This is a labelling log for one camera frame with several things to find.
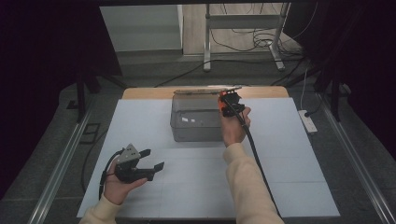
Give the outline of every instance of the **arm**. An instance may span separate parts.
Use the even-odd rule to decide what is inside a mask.
[[[79,224],[115,224],[116,214],[120,211],[120,206],[128,196],[128,193],[148,181],[144,178],[131,184],[124,184],[114,175],[115,169],[116,159],[108,169],[105,192],[102,194],[99,203],[85,212]]]
[[[249,112],[250,108],[247,107],[241,113],[247,126],[250,124]],[[236,223],[283,223],[257,163],[246,154],[241,144],[245,132],[239,120],[236,117],[220,118],[223,140],[227,147],[223,156],[228,164],[226,175],[233,195]]]

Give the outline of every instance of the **beige sleeve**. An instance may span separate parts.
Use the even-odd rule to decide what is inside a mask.
[[[87,209],[79,224],[115,224],[116,214],[119,211],[120,205],[111,203],[105,195],[102,194],[99,203]]]
[[[259,166],[246,154],[242,144],[228,146],[223,156],[228,164],[226,175],[233,195],[236,223],[284,223],[276,212]]]

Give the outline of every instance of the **wooden tabletop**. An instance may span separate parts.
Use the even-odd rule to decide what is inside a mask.
[[[215,90],[231,88],[226,86],[213,87],[161,87],[161,88],[130,88],[122,95],[123,100],[128,99],[172,99],[177,90]],[[242,98],[284,98],[289,97],[284,87],[243,87],[237,90]]]

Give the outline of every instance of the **gray floor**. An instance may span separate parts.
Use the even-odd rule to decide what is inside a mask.
[[[297,64],[296,61],[285,62],[287,71],[280,73],[276,71],[276,66],[273,63],[264,63],[271,59],[269,53],[261,55],[215,55],[214,59],[245,60],[249,63],[213,62],[212,71],[205,73],[202,71],[202,66],[199,66],[202,63],[202,57],[186,57],[174,52],[149,53],[146,55],[122,53],[119,55],[119,59],[124,76],[118,77],[118,79],[136,87],[153,87],[195,67],[198,68],[193,72],[166,85],[243,84],[265,86],[285,76]],[[307,64],[303,63],[295,74],[303,73],[306,67]],[[105,138],[99,139],[96,145],[89,142],[96,140],[101,133],[106,131],[117,101],[123,93],[123,89],[114,83],[100,77],[98,79],[102,86],[101,92],[98,94],[86,92],[88,102],[96,99],[94,105],[92,105],[92,114],[88,121],[89,128],[80,139],[44,223],[78,223],[76,214],[84,195],[80,181],[84,159],[92,148],[84,172],[84,185],[87,186]],[[308,111],[315,110],[320,104],[319,98],[313,91],[312,83],[314,81],[315,77],[310,77],[306,81],[303,104],[304,109]],[[288,88],[290,97],[294,99],[298,109],[300,109],[303,85],[304,83],[300,82]],[[59,107],[51,124],[37,145],[34,154],[0,202],[1,223],[28,222],[52,170],[76,126],[77,110],[67,109],[69,102],[76,100],[77,91],[74,85],[61,92]],[[354,147],[359,151],[369,173],[381,189],[389,207],[395,211],[395,160],[355,115],[347,104],[346,97],[340,99],[340,117],[341,123]],[[318,128],[318,133],[310,136],[311,144],[341,216],[332,218],[285,218],[285,222],[382,223],[323,109],[312,115],[312,120]],[[92,131],[95,130],[97,131],[96,136],[92,134]],[[118,220],[118,223],[147,223],[147,221]]]

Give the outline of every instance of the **human hand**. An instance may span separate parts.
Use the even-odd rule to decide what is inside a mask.
[[[244,111],[239,113],[242,119],[245,120],[247,126],[250,126],[250,118],[248,114],[250,113],[250,107],[245,107]],[[223,117],[220,113],[220,121],[221,121],[221,133],[224,141],[224,145],[228,147],[233,143],[241,143],[245,136],[245,130],[243,129],[241,123],[239,122],[236,116],[226,118]]]
[[[144,185],[148,180],[146,178],[138,179],[131,184],[121,182],[115,175],[117,158],[111,163],[110,169],[107,171],[105,183],[105,197],[114,204],[120,205],[128,196],[129,191]]]

